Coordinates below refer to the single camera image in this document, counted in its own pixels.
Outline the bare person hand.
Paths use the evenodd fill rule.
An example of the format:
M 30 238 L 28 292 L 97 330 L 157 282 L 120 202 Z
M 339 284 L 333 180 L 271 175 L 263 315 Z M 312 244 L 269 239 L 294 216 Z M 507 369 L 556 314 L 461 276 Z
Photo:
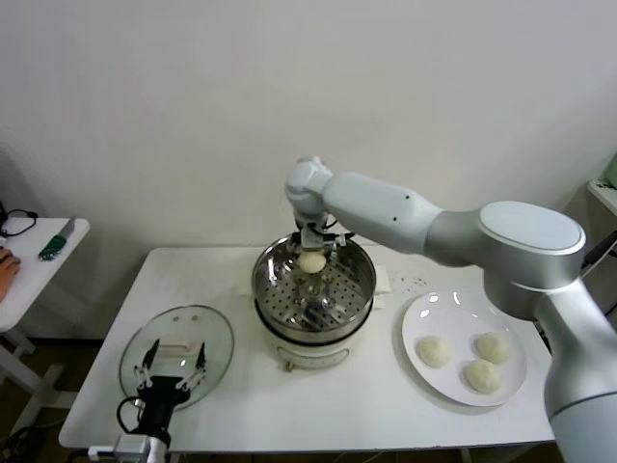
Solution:
M 10 249 L 2 247 L 0 252 L 0 301 L 6 298 L 20 267 L 21 259 Z

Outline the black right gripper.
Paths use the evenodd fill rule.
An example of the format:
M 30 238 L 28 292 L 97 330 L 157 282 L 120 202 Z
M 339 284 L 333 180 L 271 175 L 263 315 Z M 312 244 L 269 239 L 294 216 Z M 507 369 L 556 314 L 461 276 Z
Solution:
M 323 243 L 325 246 L 332 246 L 332 255 L 337 256 L 342 249 L 347 245 L 346 233 L 323 233 Z M 303 251 L 301 234 L 293 232 L 288 239 L 288 253 L 293 256 L 298 256 Z

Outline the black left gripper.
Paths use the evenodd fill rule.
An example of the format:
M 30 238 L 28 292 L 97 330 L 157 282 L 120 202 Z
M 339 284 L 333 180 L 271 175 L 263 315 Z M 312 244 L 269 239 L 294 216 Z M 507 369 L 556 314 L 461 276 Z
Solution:
M 152 377 L 150 369 L 158 351 L 160 339 L 156 339 L 146 352 L 142 362 L 133 368 L 137 379 L 138 398 L 144 403 L 137 432 L 146 435 L 167 432 L 177 405 L 190 398 L 190 391 L 197 387 L 206 374 L 205 343 L 201 344 L 194 371 L 181 377 Z

